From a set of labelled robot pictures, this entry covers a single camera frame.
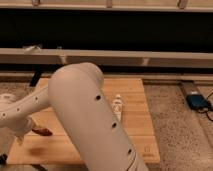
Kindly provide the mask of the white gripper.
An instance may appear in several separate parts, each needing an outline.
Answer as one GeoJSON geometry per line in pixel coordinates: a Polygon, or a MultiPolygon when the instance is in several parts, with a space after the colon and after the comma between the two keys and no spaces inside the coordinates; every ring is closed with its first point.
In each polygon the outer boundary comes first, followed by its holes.
{"type": "Polygon", "coordinates": [[[35,126],[31,117],[24,118],[15,123],[13,132],[17,136],[16,141],[21,146],[24,142],[24,135],[29,133],[35,126]]]}

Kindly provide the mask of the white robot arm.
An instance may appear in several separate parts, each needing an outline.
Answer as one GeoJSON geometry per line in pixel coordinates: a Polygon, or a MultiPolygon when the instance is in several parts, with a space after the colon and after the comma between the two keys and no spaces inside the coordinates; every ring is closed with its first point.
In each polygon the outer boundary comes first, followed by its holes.
{"type": "Polygon", "coordinates": [[[0,95],[0,127],[28,133],[30,115],[51,107],[89,171],[149,171],[103,91],[103,73],[93,63],[56,70],[43,88],[12,102],[0,95]]]}

